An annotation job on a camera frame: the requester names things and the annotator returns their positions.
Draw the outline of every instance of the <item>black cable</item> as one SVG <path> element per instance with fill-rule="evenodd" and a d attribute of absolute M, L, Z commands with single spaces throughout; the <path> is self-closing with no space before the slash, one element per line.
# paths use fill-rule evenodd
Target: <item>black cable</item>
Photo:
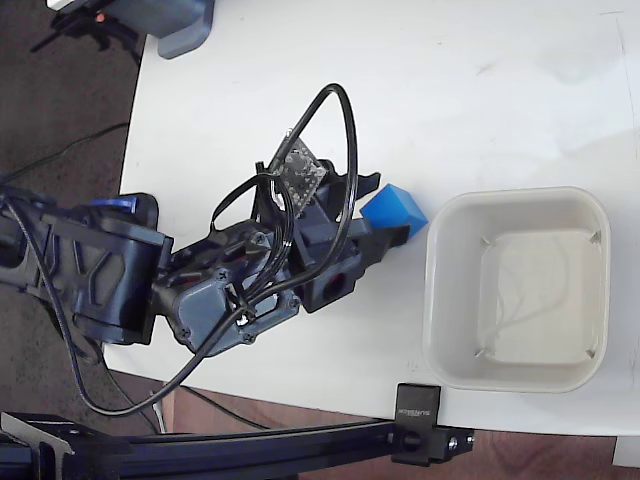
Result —
<path fill-rule="evenodd" d="M 89 347 L 91 347 L 91 350 L 93 350 L 93 356 L 89 355 L 87 352 L 85 352 L 83 349 L 81 349 L 80 347 L 78 347 L 78 345 L 74 343 L 74 347 L 76 349 L 76 355 L 80 357 L 80 360 L 83 360 L 86 364 L 91 365 L 92 367 L 95 367 L 103 363 L 104 357 L 102 356 L 102 349 L 100 348 L 100 345 L 98 345 L 97 342 L 95 342 L 93 339 L 89 337 L 84 337 L 84 339 L 89 345 Z"/>
<path fill-rule="evenodd" d="M 302 118 L 293 128 L 289 137 L 287 137 L 286 141 L 280 145 L 274 156 L 274 160 L 284 160 L 311 118 L 313 118 L 320 106 L 331 93 L 335 93 L 340 100 L 347 134 L 347 186 L 342 211 L 340 213 L 340 223 L 338 224 L 338 229 L 336 231 L 336 237 L 334 238 L 325 258 L 315 267 L 288 280 L 284 280 L 267 287 L 254 298 L 248 298 L 247 301 L 252 305 L 257 305 L 265 298 L 278 294 L 284 290 L 297 288 L 322 275 L 336 261 L 347 242 L 349 226 L 351 225 L 351 218 L 353 217 L 353 211 L 356 204 L 356 195 L 358 193 L 358 144 L 351 102 L 349 101 L 347 92 L 345 92 L 340 85 L 332 83 L 320 91 L 313 102 L 311 102 L 311 105 L 307 108 L 306 112 L 304 112 Z"/>
<path fill-rule="evenodd" d="M 80 393 L 80 397 L 85 402 L 85 404 L 94 412 L 99 413 L 101 415 L 107 417 L 124 417 L 133 415 L 142 411 L 144 408 L 152 406 L 154 403 L 158 403 L 164 397 L 166 397 L 169 393 L 175 390 L 180 383 L 187 378 L 193 370 L 200 365 L 202 360 L 204 360 L 211 349 L 216 345 L 216 343 L 220 340 L 222 335 L 233 325 L 237 320 L 239 320 L 242 315 L 245 313 L 246 308 L 239 307 L 225 318 L 223 318 L 220 322 L 218 322 L 214 328 L 211 330 L 205 341 L 202 343 L 200 348 L 196 351 L 194 356 L 187 362 L 187 364 L 160 390 L 158 390 L 153 395 L 147 397 L 145 400 L 142 400 L 140 403 L 131 406 L 129 408 L 124 408 L 120 410 L 109 410 L 96 405 L 94 401 L 89 396 L 87 389 L 84 385 L 84 381 L 82 380 L 82 374 L 80 373 L 80 367 L 78 365 L 78 358 L 76 354 L 76 350 L 74 348 L 74 344 L 71 338 L 71 331 L 69 329 L 69 324 L 64 313 L 64 309 L 62 308 L 62 304 L 60 303 L 60 298 L 58 297 L 57 292 L 55 291 L 55 287 L 53 286 L 53 282 L 51 281 L 51 277 L 49 276 L 49 271 L 46 268 L 44 259 L 42 257 L 42 253 L 38 248 L 35 238 L 31 230 L 27 227 L 27 219 L 23 216 L 23 214 L 19 211 L 18 207 L 13 203 L 8 196 L 5 195 L 4 202 L 11 214 L 13 215 L 16 223 L 20 227 L 29 248 L 32 250 L 34 256 L 36 257 L 36 263 L 40 270 L 40 275 L 42 276 L 42 281 L 45 285 L 47 293 L 51 298 L 51 304 L 55 311 L 56 318 L 58 319 L 58 323 L 60 325 L 60 329 L 62 331 L 62 336 L 64 342 L 67 346 L 67 353 L 69 354 L 69 361 L 71 362 L 71 368 L 73 371 L 73 376 L 76 381 L 76 385 L 78 387 L 78 392 Z"/>
<path fill-rule="evenodd" d="M 211 216 L 211 228 L 216 230 L 215 221 L 222 214 L 222 212 L 224 212 L 231 204 L 233 204 L 233 202 L 235 202 L 238 198 L 240 198 L 244 193 L 246 193 L 253 187 L 258 188 L 258 194 L 260 194 L 260 183 L 264 180 L 269 180 L 270 182 L 275 183 L 279 187 L 279 189 L 282 190 L 282 198 L 285 204 L 286 220 L 282 240 L 274 242 L 274 245 L 272 246 L 271 252 L 267 259 L 267 263 L 247 289 L 247 298 L 264 287 L 282 268 L 282 265 L 284 265 L 284 262 L 289 256 L 289 250 L 291 249 L 291 245 L 293 244 L 293 225 L 295 219 L 293 199 L 291 198 L 291 195 L 286 189 L 284 182 L 279 176 L 261 172 L 257 173 L 249 180 L 243 182 L 238 187 L 234 188 L 231 193 L 229 193 L 224 199 L 222 199 L 220 204 L 214 210 L 213 215 Z"/>
<path fill-rule="evenodd" d="M 118 383 L 118 381 L 113 376 L 113 373 L 111 372 L 111 370 L 109 369 L 109 367 L 105 363 L 104 358 L 102 360 L 102 365 L 104 366 L 104 372 L 107 375 L 107 378 L 111 381 L 111 383 L 116 388 L 116 390 L 118 390 L 120 395 L 122 395 L 127 400 L 127 402 L 129 402 L 129 405 L 135 405 L 135 402 L 127 394 L 126 390 L 124 388 L 122 388 L 122 385 L 120 385 L 120 383 Z M 145 412 L 138 412 L 138 414 L 144 419 L 145 423 L 147 425 L 149 425 L 149 428 L 151 428 L 151 431 L 154 434 L 156 434 L 156 435 L 161 435 L 162 434 L 160 432 L 160 430 L 158 430 L 158 428 L 155 426 L 153 421 L 147 416 L 147 414 Z"/>
<path fill-rule="evenodd" d="M 338 230 L 336 232 L 336 238 L 334 239 L 325 259 L 322 262 L 320 262 L 315 268 L 307 271 L 306 273 L 297 275 L 284 282 L 271 285 L 270 287 L 267 287 L 266 289 L 258 292 L 255 295 L 255 297 L 246 299 L 251 304 L 257 304 L 260 301 L 264 300 L 265 298 L 271 295 L 277 294 L 283 290 L 296 288 L 297 286 L 302 285 L 307 281 L 313 279 L 315 276 L 322 274 L 331 265 L 331 263 L 335 261 L 337 256 L 342 252 L 342 249 L 344 248 L 344 245 L 346 243 L 348 229 L 351 223 L 351 217 L 353 215 L 353 210 L 355 208 L 355 196 L 357 193 L 356 190 L 357 190 L 357 180 L 358 180 L 358 173 L 357 173 L 358 162 L 357 162 L 357 144 L 356 144 L 355 122 L 353 119 L 353 112 L 351 109 L 351 104 L 349 102 L 349 99 L 346 95 L 346 92 L 340 85 L 337 85 L 337 84 L 327 85 L 325 88 L 323 88 L 320 91 L 320 93 L 314 99 L 312 104 L 309 106 L 309 108 L 307 109 L 303 117 L 300 119 L 298 124 L 294 127 L 287 141 L 285 141 L 283 145 L 278 149 L 278 152 L 276 152 L 276 158 L 284 158 L 287 155 L 287 153 L 291 149 L 291 146 L 293 145 L 295 140 L 300 136 L 300 133 L 302 132 L 302 130 L 306 127 L 306 125 L 309 123 L 309 121 L 311 120 L 315 112 L 318 110 L 320 105 L 322 105 L 324 100 L 331 93 L 335 93 L 336 95 L 338 95 L 340 104 L 342 106 L 345 127 L 347 132 L 347 160 L 348 160 L 347 187 L 345 192 L 345 201 L 344 201 L 344 205 L 341 213 L 342 218 L 340 219 Z M 81 141 L 74 142 L 74 144 L 72 145 L 75 146 L 80 142 L 82 142 L 83 140 L 85 139 L 81 139 Z M 38 161 L 38 165 L 34 165 L 33 167 L 28 166 L 25 168 L 37 168 L 37 166 L 40 166 L 43 164 L 42 162 L 46 163 L 48 161 L 51 161 L 53 158 L 66 153 L 66 150 L 68 150 L 68 148 L 70 147 L 67 147 L 67 149 L 63 150 L 59 154 L 56 154 L 52 157 L 48 157 L 47 159 Z M 24 173 L 25 173 L 24 171 L 21 171 L 19 172 L 19 175 L 22 175 Z M 0 186 L 14 178 L 17 178 L 17 177 L 11 174 L 11 178 L 9 180 L 5 178 L 3 182 L 0 182 Z M 216 212 L 218 212 L 218 215 L 233 202 L 234 199 L 232 197 L 234 192 L 232 192 L 232 194 L 227 196 L 225 200 L 223 200 L 221 205 L 219 205 L 218 208 L 216 208 Z M 225 332 L 240 318 L 242 318 L 242 316 L 246 312 L 248 312 L 249 309 L 251 308 L 250 306 L 242 302 L 242 305 L 237 306 L 235 310 L 233 310 L 227 316 L 222 318 L 212 328 L 211 332 L 205 338 L 204 342 L 200 345 L 200 347 L 196 350 L 191 360 L 189 360 L 189 362 L 187 362 L 184 365 L 184 367 L 182 367 L 182 369 L 168 383 L 166 383 L 160 390 L 158 390 L 153 395 L 147 397 L 145 400 L 139 402 L 138 404 L 132 405 L 131 407 L 125 408 L 125 409 L 110 410 L 110 409 L 105 409 L 103 407 L 100 407 L 99 405 L 95 404 L 93 400 L 89 397 L 89 394 L 84 385 L 82 374 L 80 372 L 80 368 L 78 365 L 77 352 L 76 352 L 76 349 L 74 348 L 74 343 L 71 338 L 71 331 L 69 328 L 68 320 L 64 313 L 64 309 L 60 302 L 60 298 L 58 297 L 55 287 L 53 286 L 51 277 L 49 276 L 49 271 L 46 267 L 42 252 L 40 252 L 40 249 L 36 244 L 35 238 L 31 230 L 27 226 L 28 219 L 26 218 L 26 216 L 22 214 L 22 212 L 20 212 L 19 208 L 13 203 L 13 200 L 9 196 L 5 194 L 3 196 L 3 200 L 7 208 L 13 215 L 14 219 L 16 220 L 16 223 L 18 223 L 18 226 L 20 227 L 20 230 L 25 236 L 25 239 L 27 241 L 29 248 L 32 250 L 36 258 L 38 269 L 40 270 L 40 274 L 42 276 L 43 283 L 45 284 L 47 293 L 51 298 L 52 308 L 55 312 L 55 316 L 56 316 L 56 319 L 58 320 L 58 324 L 60 325 L 60 330 L 62 332 L 64 342 L 67 346 L 67 353 L 69 354 L 69 360 L 71 363 L 71 368 L 76 381 L 76 385 L 78 387 L 78 392 L 82 400 L 85 402 L 85 404 L 96 413 L 99 413 L 107 417 L 129 416 L 129 415 L 138 413 L 142 411 L 144 408 L 152 406 L 155 403 L 158 403 L 160 400 L 166 397 L 169 393 L 171 393 L 173 390 L 175 390 L 180 386 L 180 384 L 193 372 L 193 370 L 205 358 L 207 358 L 210 351 L 218 343 L 220 338 L 222 338 Z"/>
<path fill-rule="evenodd" d="M 270 274 L 271 270 L 274 270 L 272 275 L 276 275 L 277 270 L 274 269 L 276 262 L 277 262 L 277 257 L 280 253 L 282 253 L 282 250 L 284 248 L 284 238 L 283 238 L 283 221 L 282 221 L 282 215 L 280 214 L 279 209 L 276 207 L 275 202 L 273 201 L 273 198 L 271 197 L 271 183 L 268 183 L 266 181 L 263 182 L 259 182 L 258 185 L 256 186 L 256 196 L 255 196 L 255 200 L 254 200 L 254 206 L 256 206 L 256 216 L 255 218 L 253 217 L 253 213 L 251 218 L 253 220 L 257 220 L 258 217 L 260 217 L 260 224 L 264 225 L 265 223 L 267 223 L 268 225 L 271 226 L 271 228 L 273 229 L 273 244 L 271 246 L 271 250 L 269 251 L 269 257 L 267 258 L 267 261 L 265 262 L 264 268 L 262 269 L 261 273 L 263 273 L 263 277 L 261 277 L 260 279 L 260 284 L 258 284 L 257 282 L 252 282 L 252 284 L 249 287 L 249 290 L 258 290 L 258 288 L 262 288 L 264 285 L 266 285 L 269 282 L 269 279 L 271 278 L 271 276 L 268 276 Z M 267 210 L 267 212 L 262 211 L 259 207 L 260 205 L 263 205 L 262 210 Z"/>
<path fill-rule="evenodd" d="M 254 422 L 253 420 L 249 420 L 248 418 L 245 418 L 241 415 L 238 415 L 235 412 L 232 412 L 231 410 L 229 410 L 226 407 L 223 407 L 222 405 L 220 405 L 218 402 L 216 402 L 215 400 L 210 399 L 209 397 L 206 397 L 204 395 L 202 395 L 200 392 L 194 390 L 191 387 L 182 387 L 183 390 L 186 390 L 187 392 L 189 392 L 191 395 L 198 397 L 200 400 L 202 400 L 203 402 L 208 403 L 209 405 L 211 405 L 214 408 L 217 408 L 218 410 L 220 410 L 222 413 L 224 413 L 225 415 L 230 416 L 231 418 L 236 419 L 237 421 L 239 421 L 240 423 L 244 423 L 245 425 L 249 425 L 250 427 L 253 428 L 257 428 L 258 430 L 269 430 L 269 427 L 262 425 L 261 423 L 258 422 Z"/>
<path fill-rule="evenodd" d="M 103 137 L 111 132 L 115 132 L 116 130 L 119 130 L 121 128 L 125 128 L 128 127 L 129 123 L 128 122 L 123 122 L 123 123 L 117 123 L 115 125 L 112 125 L 110 127 L 104 128 L 102 130 L 100 130 L 99 132 L 96 133 L 92 133 L 91 135 L 87 135 L 86 137 L 82 137 L 79 138 L 78 140 L 75 140 L 73 142 L 71 142 L 69 145 L 67 145 L 66 147 L 64 147 L 62 150 L 53 153 L 51 155 L 47 155 L 46 157 L 40 158 L 38 160 L 35 160 L 27 165 L 25 165 L 24 167 L 20 167 L 17 170 L 14 170 L 11 173 L 8 173 L 6 175 L 0 176 L 0 186 L 2 185 L 6 185 L 9 182 L 14 181 L 15 179 L 17 179 L 18 177 L 21 177 L 23 175 L 26 175 L 27 173 L 29 173 L 32 170 L 35 170 L 36 168 L 40 168 L 44 165 L 47 165 L 51 162 L 53 162 L 54 160 L 65 156 L 69 150 L 71 150 L 74 147 L 77 147 L 79 145 L 82 145 L 84 143 L 88 143 L 88 142 L 92 142 L 94 140 L 97 140 L 100 137 Z"/>

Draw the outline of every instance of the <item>dark floor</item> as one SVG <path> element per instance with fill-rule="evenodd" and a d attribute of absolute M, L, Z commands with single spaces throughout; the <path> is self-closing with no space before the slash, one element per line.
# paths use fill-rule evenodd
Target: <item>dark floor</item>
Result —
<path fill-rule="evenodd" d="M 0 172 L 57 151 L 76 138 L 128 121 L 138 75 L 131 57 L 114 48 L 97 53 L 90 38 L 62 38 L 30 54 L 49 32 L 45 0 L 0 1 Z M 71 206 L 118 191 L 126 131 L 70 152 L 20 179 L 18 186 Z M 138 417 L 110 420 L 79 399 L 63 344 L 32 298 L 0 287 L 0 411 L 48 412 L 120 435 L 144 434 Z M 102 405 L 122 407 L 98 367 L 85 367 L 88 388 Z M 119 375 L 135 399 L 156 382 Z"/>

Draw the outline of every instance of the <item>screw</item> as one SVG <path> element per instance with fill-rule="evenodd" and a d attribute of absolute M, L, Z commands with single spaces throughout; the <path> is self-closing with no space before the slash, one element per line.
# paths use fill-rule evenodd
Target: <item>screw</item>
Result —
<path fill-rule="evenodd" d="M 264 234 L 260 232 L 256 232 L 251 236 L 251 241 L 256 245 L 260 245 L 264 243 Z"/>
<path fill-rule="evenodd" d="M 189 338 L 189 336 L 191 336 L 191 331 L 188 328 L 182 328 L 179 332 L 178 332 L 178 337 L 181 339 L 186 339 Z"/>

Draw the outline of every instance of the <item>black metal bracket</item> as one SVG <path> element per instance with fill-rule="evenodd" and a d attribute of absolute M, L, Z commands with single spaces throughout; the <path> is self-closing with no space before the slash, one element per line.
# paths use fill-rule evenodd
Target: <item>black metal bracket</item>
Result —
<path fill-rule="evenodd" d="M 439 399 L 440 387 L 401 384 L 395 421 L 206 436 L 115 438 L 54 415 L 3 413 L 1 429 L 26 446 L 0 441 L 0 479 L 259 480 L 387 455 L 428 466 L 473 448 L 473 430 L 436 425 Z"/>
<path fill-rule="evenodd" d="M 473 430 L 436 424 L 439 408 L 439 386 L 398 385 L 393 462 L 428 467 L 473 449 Z"/>
<path fill-rule="evenodd" d="M 139 64 L 140 56 L 136 52 L 138 32 L 120 23 L 117 19 L 98 15 L 112 4 L 114 0 L 99 0 L 89 6 L 81 6 L 70 12 L 59 12 L 51 21 L 53 33 L 31 48 L 35 53 L 48 46 L 63 35 L 79 39 L 89 35 L 98 44 L 98 50 L 104 51 L 111 47 L 111 39 L 119 40 L 122 48 L 129 52 L 133 60 Z"/>

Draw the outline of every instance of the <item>robotic arm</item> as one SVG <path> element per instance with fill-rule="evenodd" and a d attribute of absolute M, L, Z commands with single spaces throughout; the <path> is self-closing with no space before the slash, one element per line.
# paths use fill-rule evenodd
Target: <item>robotic arm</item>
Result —
<path fill-rule="evenodd" d="M 286 165 L 299 160 L 296 151 Z M 335 238 L 346 180 L 330 161 L 314 162 L 324 174 L 308 198 L 298 197 L 302 208 L 293 222 L 289 253 L 269 282 L 308 272 Z M 264 167 L 258 164 L 258 170 Z M 309 177 L 297 177 L 307 189 Z M 285 185 L 293 185 L 283 178 Z M 359 176 L 356 198 L 375 191 L 379 182 L 378 173 Z M 212 222 L 206 238 L 173 254 L 173 239 L 156 230 L 158 206 L 150 195 L 122 195 L 72 209 L 27 191 L 5 190 L 4 195 L 28 222 L 66 317 L 83 336 L 100 343 L 149 344 L 155 317 L 162 315 L 176 340 L 195 352 L 244 301 L 282 243 L 277 225 L 285 212 L 268 184 L 264 178 L 257 182 L 253 218 L 223 230 Z M 352 220 L 344 248 L 324 273 L 258 302 L 208 356 L 253 343 L 262 332 L 295 316 L 300 305 L 312 313 L 351 293 L 366 268 L 380 262 L 389 248 L 405 243 L 408 235 L 408 226 L 375 230 L 364 218 Z M 0 282 L 37 297 L 57 325 L 34 254 L 6 203 L 0 204 Z"/>

